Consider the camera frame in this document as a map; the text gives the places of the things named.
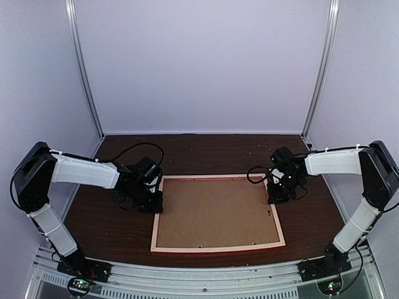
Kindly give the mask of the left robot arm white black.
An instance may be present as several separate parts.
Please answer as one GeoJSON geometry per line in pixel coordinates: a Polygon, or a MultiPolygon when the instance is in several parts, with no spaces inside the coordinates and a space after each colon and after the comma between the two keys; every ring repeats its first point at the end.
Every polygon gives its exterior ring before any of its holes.
{"type": "Polygon", "coordinates": [[[89,261],[78,242],[50,203],[52,188],[60,185],[92,186],[113,190],[123,199],[131,199],[139,211],[163,212],[161,163],[144,156],[133,164],[98,159],[59,151],[37,142],[14,170],[9,183],[11,201],[38,227],[77,277],[89,270],[89,261]]]}

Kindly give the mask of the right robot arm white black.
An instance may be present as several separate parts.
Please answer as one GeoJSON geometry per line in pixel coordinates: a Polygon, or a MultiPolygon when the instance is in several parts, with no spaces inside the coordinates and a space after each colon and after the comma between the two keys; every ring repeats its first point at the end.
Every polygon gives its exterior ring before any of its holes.
{"type": "Polygon", "coordinates": [[[270,159],[272,166],[266,171],[270,204],[300,199],[297,189],[305,189],[308,177],[320,175],[329,180],[334,196],[343,204],[349,202],[344,196],[355,200],[352,216],[320,260],[319,268],[326,275],[344,264],[349,250],[370,232],[398,191],[398,166],[381,140],[296,154],[284,146],[270,159]]]}

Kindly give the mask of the right round led board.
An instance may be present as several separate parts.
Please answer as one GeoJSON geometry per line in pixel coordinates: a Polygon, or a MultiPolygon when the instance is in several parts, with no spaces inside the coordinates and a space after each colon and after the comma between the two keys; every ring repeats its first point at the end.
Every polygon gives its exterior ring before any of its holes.
{"type": "Polygon", "coordinates": [[[340,278],[324,280],[317,283],[317,287],[321,294],[332,296],[338,294],[342,289],[342,280],[340,278]]]}

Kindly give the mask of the round led board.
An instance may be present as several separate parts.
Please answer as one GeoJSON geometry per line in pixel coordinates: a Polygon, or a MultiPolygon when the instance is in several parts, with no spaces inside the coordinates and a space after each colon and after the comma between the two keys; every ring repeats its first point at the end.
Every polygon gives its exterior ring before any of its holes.
{"type": "Polygon", "coordinates": [[[332,296],[338,294],[342,289],[342,280],[340,278],[324,280],[317,283],[317,287],[321,294],[332,296]]]}
{"type": "Polygon", "coordinates": [[[68,292],[75,297],[86,296],[92,289],[92,283],[79,277],[72,277],[67,282],[68,292]]]}

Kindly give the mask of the left round led board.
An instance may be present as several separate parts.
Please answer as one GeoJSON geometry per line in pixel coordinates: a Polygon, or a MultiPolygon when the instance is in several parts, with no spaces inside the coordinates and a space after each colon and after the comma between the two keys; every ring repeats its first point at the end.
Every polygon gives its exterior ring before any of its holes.
{"type": "Polygon", "coordinates": [[[86,296],[92,289],[92,283],[79,277],[72,277],[67,282],[68,292],[75,297],[86,296]]]}

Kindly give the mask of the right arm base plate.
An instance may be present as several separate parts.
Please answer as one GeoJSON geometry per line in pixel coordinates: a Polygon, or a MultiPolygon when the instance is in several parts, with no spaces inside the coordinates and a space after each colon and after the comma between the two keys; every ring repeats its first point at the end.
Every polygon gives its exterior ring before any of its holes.
{"type": "Polygon", "coordinates": [[[325,257],[314,260],[302,260],[297,264],[303,282],[338,275],[352,269],[349,261],[330,264],[325,257]]]}

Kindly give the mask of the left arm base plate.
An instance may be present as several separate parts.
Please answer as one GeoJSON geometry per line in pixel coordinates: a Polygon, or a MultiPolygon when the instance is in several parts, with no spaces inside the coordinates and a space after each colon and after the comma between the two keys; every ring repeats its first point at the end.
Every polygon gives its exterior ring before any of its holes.
{"type": "Polygon", "coordinates": [[[90,281],[107,283],[112,265],[107,262],[90,260],[85,257],[61,257],[57,271],[90,281]]]}

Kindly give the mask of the aluminium front rail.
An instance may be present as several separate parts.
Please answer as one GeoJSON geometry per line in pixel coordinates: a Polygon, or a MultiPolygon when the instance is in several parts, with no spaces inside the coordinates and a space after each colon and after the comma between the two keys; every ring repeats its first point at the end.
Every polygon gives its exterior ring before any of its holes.
{"type": "MultiPolygon", "coordinates": [[[[352,269],[343,272],[339,296],[324,295],[330,276],[303,281],[300,260],[261,266],[168,268],[109,262],[108,282],[95,282],[83,298],[388,298],[371,250],[349,253],[352,269]]],[[[22,298],[76,298],[67,290],[71,275],[57,271],[53,250],[39,247],[22,298]]]]}

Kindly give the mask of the right aluminium corner post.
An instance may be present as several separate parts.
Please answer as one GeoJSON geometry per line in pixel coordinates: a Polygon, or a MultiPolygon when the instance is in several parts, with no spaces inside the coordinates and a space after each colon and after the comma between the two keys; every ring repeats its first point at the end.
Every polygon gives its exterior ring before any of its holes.
{"type": "Polygon", "coordinates": [[[310,107],[301,133],[301,137],[304,140],[309,139],[310,129],[317,111],[317,106],[319,104],[319,100],[321,98],[322,90],[327,76],[328,64],[330,61],[330,57],[332,55],[335,36],[337,32],[339,8],[340,8],[339,0],[330,1],[329,15],[327,18],[327,26],[325,30],[324,44],[322,48],[319,70],[317,72],[315,86],[310,101],[310,107]]]}

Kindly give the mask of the aluminium corner post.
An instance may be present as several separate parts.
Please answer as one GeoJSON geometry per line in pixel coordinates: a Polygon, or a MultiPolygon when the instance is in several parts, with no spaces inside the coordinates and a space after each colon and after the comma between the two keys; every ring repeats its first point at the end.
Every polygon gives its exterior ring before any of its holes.
{"type": "Polygon", "coordinates": [[[332,55],[335,36],[337,32],[339,8],[340,8],[339,0],[330,1],[329,15],[327,18],[327,26],[325,30],[324,44],[322,48],[319,70],[317,72],[315,86],[310,101],[310,107],[301,133],[301,137],[304,140],[309,139],[310,129],[317,111],[317,106],[319,104],[319,100],[321,98],[322,90],[327,76],[328,64],[330,61],[330,57],[332,55]]]}
{"type": "Polygon", "coordinates": [[[102,125],[100,123],[99,114],[97,112],[97,108],[95,106],[92,89],[89,82],[89,76],[85,64],[84,53],[82,48],[82,43],[80,40],[79,34],[79,25],[77,21],[76,9],[75,9],[75,1],[73,0],[65,0],[65,8],[67,13],[67,19],[69,22],[70,33],[72,36],[72,42],[74,45],[75,56],[77,60],[77,66],[79,69],[79,77],[80,82],[82,84],[82,88],[84,91],[84,97],[87,102],[87,106],[89,109],[90,117],[94,123],[94,127],[96,129],[97,135],[100,139],[104,139],[105,133],[103,132],[102,125]]]}

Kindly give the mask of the left aluminium corner post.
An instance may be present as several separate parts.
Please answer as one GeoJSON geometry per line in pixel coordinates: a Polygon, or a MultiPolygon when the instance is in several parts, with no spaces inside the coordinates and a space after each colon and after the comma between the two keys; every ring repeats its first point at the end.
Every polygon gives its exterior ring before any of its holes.
{"type": "Polygon", "coordinates": [[[103,132],[102,125],[100,123],[99,114],[97,112],[97,108],[95,106],[92,89],[89,82],[89,76],[85,64],[84,53],[82,48],[82,43],[80,40],[79,34],[79,25],[77,21],[76,9],[75,9],[75,1],[73,0],[65,0],[65,8],[67,13],[67,19],[69,22],[70,33],[72,36],[72,42],[74,45],[75,56],[77,60],[77,66],[79,69],[79,77],[80,82],[82,84],[82,88],[84,91],[84,97],[87,102],[87,106],[89,109],[90,117],[94,123],[94,127],[96,129],[97,135],[100,139],[104,139],[105,133],[103,132]]]}

